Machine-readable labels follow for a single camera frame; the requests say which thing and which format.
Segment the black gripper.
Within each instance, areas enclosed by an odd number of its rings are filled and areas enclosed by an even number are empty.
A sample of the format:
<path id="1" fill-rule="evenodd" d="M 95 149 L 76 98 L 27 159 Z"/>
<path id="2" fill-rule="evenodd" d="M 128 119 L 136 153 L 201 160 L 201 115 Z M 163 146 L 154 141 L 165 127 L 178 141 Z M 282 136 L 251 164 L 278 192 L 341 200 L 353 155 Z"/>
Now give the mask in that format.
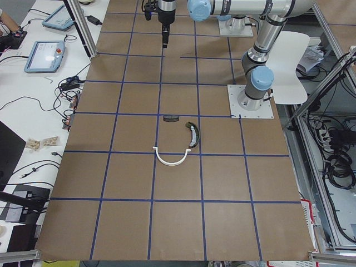
<path id="1" fill-rule="evenodd" d="M 170 25 L 175 21 L 176 1 L 142 1 L 142 11 L 147 21 L 151 20 L 153 13 L 158 14 L 158 20 L 162 24 L 162 47 L 167 48 L 169 43 Z"/>

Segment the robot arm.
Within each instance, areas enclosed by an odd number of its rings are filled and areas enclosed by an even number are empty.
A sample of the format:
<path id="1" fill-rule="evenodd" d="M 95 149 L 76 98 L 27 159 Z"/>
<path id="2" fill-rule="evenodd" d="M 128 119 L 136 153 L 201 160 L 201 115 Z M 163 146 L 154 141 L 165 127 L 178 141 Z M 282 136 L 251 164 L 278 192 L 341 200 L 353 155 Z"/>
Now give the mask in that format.
<path id="1" fill-rule="evenodd" d="M 239 93 L 239 105 L 248 111 L 256 111 L 264 101 L 264 96 L 272 87 L 274 74 L 266 66 L 270 51 L 280 35 L 286 21 L 309 10 L 314 1 L 188 1 L 190 17 L 202 22 L 211 15 L 257 14 L 265 18 L 259 29 L 254 45 L 243 55 L 242 67 L 246 76 L 246 86 Z"/>
<path id="2" fill-rule="evenodd" d="M 246 15 L 218 15 L 216 18 L 219 25 L 229 31 L 239 31 L 245 27 Z"/>

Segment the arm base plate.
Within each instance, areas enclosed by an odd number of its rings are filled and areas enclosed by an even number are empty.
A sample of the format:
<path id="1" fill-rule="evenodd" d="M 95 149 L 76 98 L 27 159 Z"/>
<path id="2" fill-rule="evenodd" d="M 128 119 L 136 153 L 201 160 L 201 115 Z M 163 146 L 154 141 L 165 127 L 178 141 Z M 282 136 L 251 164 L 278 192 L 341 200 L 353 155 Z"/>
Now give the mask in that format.
<path id="1" fill-rule="evenodd" d="M 228 97 L 232 118 L 274 118 L 268 93 L 260 100 L 252 100 L 245 94 L 245 85 L 228 85 Z"/>
<path id="2" fill-rule="evenodd" d="M 253 25 L 250 20 L 243 15 L 217 16 L 220 36 L 223 37 L 253 37 Z"/>

